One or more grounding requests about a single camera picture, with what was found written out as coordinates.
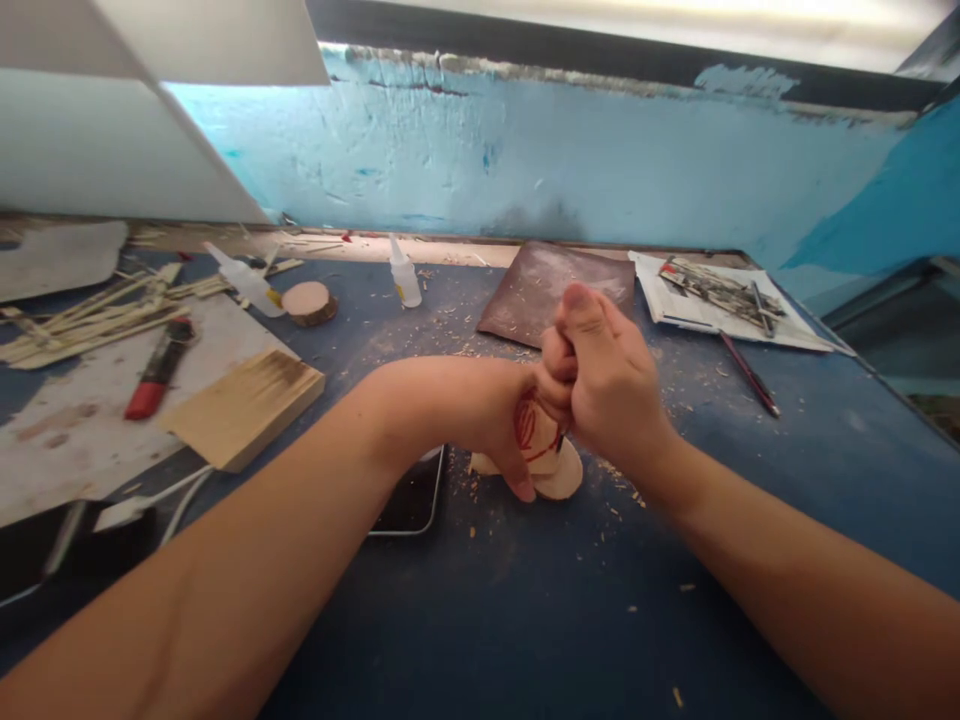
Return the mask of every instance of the newspaper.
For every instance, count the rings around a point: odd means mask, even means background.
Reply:
[[[637,279],[640,281],[643,294],[647,298],[650,316],[654,322],[670,323],[688,330],[713,334],[723,330],[730,337],[740,340],[767,342],[804,350],[833,352],[834,349],[842,349],[834,343],[818,337],[763,270],[735,270],[733,268],[710,266],[710,270],[718,275],[732,278],[744,285],[749,286],[751,281],[755,281],[760,292],[780,301],[786,315],[777,321],[776,336],[772,338],[768,338],[763,329],[753,323],[737,317],[706,300],[684,293],[675,284],[664,280],[660,277],[660,267],[664,263],[663,258],[638,252],[631,252],[629,256],[633,260],[637,271]]]

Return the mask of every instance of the white plastic bottle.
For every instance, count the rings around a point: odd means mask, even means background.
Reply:
[[[203,245],[220,263],[220,274],[257,310],[267,317],[280,317],[286,313],[280,305],[280,293],[257,275],[252,267],[242,260],[234,260],[213,243],[205,242]]]
[[[393,233],[390,233],[390,272],[393,273],[393,284],[397,286],[400,302],[404,307],[417,307],[423,302],[420,285],[417,283],[417,271],[410,258],[403,254],[397,236]]]

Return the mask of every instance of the forearm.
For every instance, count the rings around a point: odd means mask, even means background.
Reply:
[[[0,715],[254,717],[429,449],[429,423],[410,414],[429,408],[400,417],[381,395],[368,378],[53,635],[0,683]]]
[[[685,442],[654,473],[634,476],[647,502],[839,715],[952,712],[960,700],[955,600]]]

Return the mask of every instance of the blue table surface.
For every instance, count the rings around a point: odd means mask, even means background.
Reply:
[[[400,307],[385,264],[317,260],[274,278],[280,290],[322,280],[340,301],[332,322],[311,329],[251,310],[326,373],[326,391],[243,473],[208,483],[188,521],[380,364],[460,352],[536,359],[473,331],[503,270],[422,268],[433,276],[415,310]],[[210,259],[198,258],[186,280],[210,271]],[[40,312],[86,294],[22,308]],[[688,440],[960,598],[960,453],[868,370],[837,353],[740,343],[776,394],[778,421],[716,337],[655,326],[639,287],[635,315],[658,360],[664,403]],[[0,371],[0,418],[76,362]],[[634,501],[633,488],[582,456],[584,486],[573,499],[526,506],[501,481],[474,488],[466,453],[451,453],[433,527],[365,543],[262,717],[829,717],[666,523]],[[196,464],[187,450],[137,482],[161,487]],[[688,584],[695,588],[681,592]],[[0,647],[0,671],[62,620]]]

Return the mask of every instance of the nail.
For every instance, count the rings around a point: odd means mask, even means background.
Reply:
[[[563,293],[563,305],[568,310],[577,310],[590,302],[590,289],[581,283],[571,284]]]
[[[537,499],[537,491],[533,487],[533,478],[527,478],[517,485],[517,497],[524,502],[533,502]]]

